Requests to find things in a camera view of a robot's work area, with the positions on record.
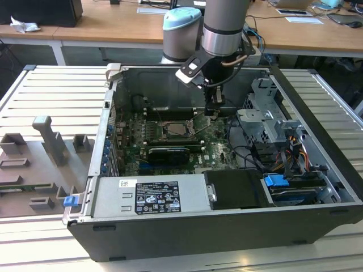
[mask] motherboard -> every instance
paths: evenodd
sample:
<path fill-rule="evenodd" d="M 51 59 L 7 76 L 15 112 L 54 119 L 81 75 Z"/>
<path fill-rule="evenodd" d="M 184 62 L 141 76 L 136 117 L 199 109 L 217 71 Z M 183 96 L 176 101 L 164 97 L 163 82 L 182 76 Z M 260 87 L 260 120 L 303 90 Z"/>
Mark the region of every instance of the motherboard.
<path fill-rule="evenodd" d="M 227 117 L 203 111 L 121 112 L 115 146 L 123 176 L 198 174 L 213 169 L 237 169 L 230 149 Z"/>

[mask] floor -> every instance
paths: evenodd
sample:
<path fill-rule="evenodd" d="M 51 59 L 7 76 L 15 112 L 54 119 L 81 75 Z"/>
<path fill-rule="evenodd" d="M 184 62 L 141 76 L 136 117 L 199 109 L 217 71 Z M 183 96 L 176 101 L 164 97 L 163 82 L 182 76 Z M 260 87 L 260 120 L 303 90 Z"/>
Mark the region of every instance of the floor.
<path fill-rule="evenodd" d="M 10 52 L 3 50 L 0 54 L 0 97 L 9 89 L 14 79 L 19 75 L 24 64 L 56 65 L 56 59 L 48 46 L 41 45 L 10 45 L 11 51 L 16 55 L 20 64 Z M 160 49 L 119 49 L 107 48 L 107 61 L 103 61 L 98 48 L 64 47 L 64 55 L 69 65 L 104 66 L 110 62 L 157 63 L 162 58 Z M 279 56 L 280 68 L 294 68 L 296 56 Z M 336 64 L 332 58 L 318 70 L 319 74 L 341 95 L 351 106 L 361 99 L 363 92 L 362 72 L 352 73 Z M 305 57 L 299 63 L 300 69 L 315 68 L 315 57 Z"/>

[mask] laptop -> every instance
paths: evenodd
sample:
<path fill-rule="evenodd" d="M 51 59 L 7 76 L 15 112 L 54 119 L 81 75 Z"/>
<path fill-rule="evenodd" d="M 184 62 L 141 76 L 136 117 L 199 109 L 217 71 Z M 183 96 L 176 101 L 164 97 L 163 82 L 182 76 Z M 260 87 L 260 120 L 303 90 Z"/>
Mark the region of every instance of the laptop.
<path fill-rule="evenodd" d="M 363 23 L 363 17 L 359 15 L 329 14 L 328 17 L 338 24 L 349 24 L 353 22 Z"/>
<path fill-rule="evenodd" d="M 269 0 L 274 7 L 286 9 L 306 9 L 314 0 Z"/>

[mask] blue tab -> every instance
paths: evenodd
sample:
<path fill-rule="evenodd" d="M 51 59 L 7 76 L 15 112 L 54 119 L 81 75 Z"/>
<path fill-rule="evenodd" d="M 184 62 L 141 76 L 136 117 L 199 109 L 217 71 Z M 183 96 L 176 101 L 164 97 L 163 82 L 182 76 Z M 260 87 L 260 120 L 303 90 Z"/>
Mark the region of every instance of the blue tab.
<path fill-rule="evenodd" d="M 290 185 L 287 180 L 284 180 L 284 175 L 268 175 L 267 177 L 265 177 L 265 182 L 268 187 Z"/>
<path fill-rule="evenodd" d="M 65 207 L 78 207 L 79 196 L 70 195 L 65 197 L 63 201 L 63 206 Z"/>

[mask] wooden desk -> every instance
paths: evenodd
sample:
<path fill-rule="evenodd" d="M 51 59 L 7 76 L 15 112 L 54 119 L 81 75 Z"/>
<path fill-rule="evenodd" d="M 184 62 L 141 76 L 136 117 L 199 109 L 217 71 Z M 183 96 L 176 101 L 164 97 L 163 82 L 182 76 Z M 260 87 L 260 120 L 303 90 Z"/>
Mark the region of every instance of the wooden desk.
<path fill-rule="evenodd" d="M 66 64 L 63 46 L 162 49 L 163 15 L 138 14 L 137 0 L 128 1 L 133 3 L 110 5 L 109 1 L 82 0 L 84 12 L 75 28 L 41 26 L 40 32 L 21 34 L 0 25 L 0 39 L 9 44 L 49 45 L 59 65 Z M 339 13 L 348 14 L 345 10 Z M 251 3 L 248 14 L 264 18 L 283 16 L 261 0 Z M 290 23 L 285 18 L 256 22 L 266 41 L 266 53 L 363 57 L 363 28 L 349 28 L 326 17 L 319 20 L 324 24 Z M 251 17 L 247 22 L 254 27 Z"/>
<path fill-rule="evenodd" d="M 36 32 L 27 32 L 22 34 L 17 32 L 10 27 L 10 25 L 0 25 L 0 39 L 2 38 L 25 38 L 25 39 L 52 39 L 53 34 L 58 29 L 58 27 L 44 26 L 41 30 Z"/>
<path fill-rule="evenodd" d="M 83 16 L 77 27 L 60 27 L 56 40 L 163 43 L 163 15 L 138 14 L 134 3 L 110 5 L 109 1 L 82 0 Z"/>
<path fill-rule="evenodd" d="M 348 14 L 346 10 L 339 14 Z M 283 16 L 266 2 L 256 1 L 250 6 L 248 15 L 257 17 Z M 324 16 L 318 18 L 324 24 L 290 23 L 286 18 L 256 19 L 258 31 L 266 40 L 266 52 L 295 52 L 299 55 L 343 56 L 355 53 L 363 55 L 363 28 L 351 28 L 339 25 Z M 247 23 L 254 27 L 253 18 L 248 17 Z"/>

